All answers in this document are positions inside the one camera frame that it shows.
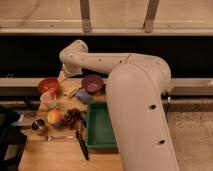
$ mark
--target bowl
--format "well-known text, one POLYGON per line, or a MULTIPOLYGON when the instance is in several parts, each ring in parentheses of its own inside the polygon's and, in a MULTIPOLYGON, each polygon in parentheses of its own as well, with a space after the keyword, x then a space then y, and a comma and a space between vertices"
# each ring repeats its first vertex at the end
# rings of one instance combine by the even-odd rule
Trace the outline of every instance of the bowl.
POLYGON ((44 93, 46 91, 56 92, 59 89, 59 81, 55 77, 48 77, 40 81, 38 84, 38 90, 40 93, 44 93))
POLYGON ((53 91, 45 91, 41 94, 40 101, 46 105, 47 109, 53 109, 57 106, 56 93, 53 91))
POLYGON ((95 93, 102 89, 104 81, 99 75, 90 74, 82 79, 81 85, 87 92, 95 93))

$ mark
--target tabletop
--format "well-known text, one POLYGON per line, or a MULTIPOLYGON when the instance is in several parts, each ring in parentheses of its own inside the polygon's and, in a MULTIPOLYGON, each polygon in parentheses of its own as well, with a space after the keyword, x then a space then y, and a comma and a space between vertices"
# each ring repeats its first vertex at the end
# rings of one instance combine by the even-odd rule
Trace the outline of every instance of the tabletop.
MULTIPOLYGON (((70 79, 61 83, 58 92, 58 108, 62 113, 74 107, 86 111, 87 105, 76 97, 65 94, 80 87, 79 79, 70 79)), ((96 93, 93 100, 105 100, 103 93, 96 93)), ((37 112, 37 118, 44 118, 48 109, 43 104, 37 112)), ((54 129, 48 126, 48 135, 74 135, 74 130, 54 129)), ((122 171, 119 153, 115 151, 89 150, 89 161, 84 158, 77 140, 32 141, 28 139, 19 171, 122 171)))

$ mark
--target green tray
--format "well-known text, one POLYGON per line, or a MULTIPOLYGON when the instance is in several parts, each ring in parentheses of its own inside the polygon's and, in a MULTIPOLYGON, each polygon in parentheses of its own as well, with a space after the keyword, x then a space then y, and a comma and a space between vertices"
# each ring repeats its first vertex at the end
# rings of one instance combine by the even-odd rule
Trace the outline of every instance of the green tray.
POLYGON ((111 121, 104 101, 92 101, 88 104, 86 131, 88 148, 117 148, 111 121))

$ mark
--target apple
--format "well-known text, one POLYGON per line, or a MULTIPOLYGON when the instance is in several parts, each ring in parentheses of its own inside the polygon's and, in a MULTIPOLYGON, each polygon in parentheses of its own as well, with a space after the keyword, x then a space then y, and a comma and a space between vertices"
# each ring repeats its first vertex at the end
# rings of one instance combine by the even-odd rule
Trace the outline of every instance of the apple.
POLYGON ((47 122, 51 125, 57 125, 62 121, 61 112, 58 109, 52 109, 47 114, 47 122))

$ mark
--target chair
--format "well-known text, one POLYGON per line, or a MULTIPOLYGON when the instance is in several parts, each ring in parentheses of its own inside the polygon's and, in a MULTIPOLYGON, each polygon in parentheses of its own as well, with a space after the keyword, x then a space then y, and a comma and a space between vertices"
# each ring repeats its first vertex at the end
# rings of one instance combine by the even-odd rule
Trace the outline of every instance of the chair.
POLYGON ((7 171, 11 165, 18 165, 21 155, 16 155, 5 160, 5 155, 9 145, 24 145, 26 136, 20 132, 19 127, 11 124, 19 119, 20 115, 0 105, 0 170, 7 171))

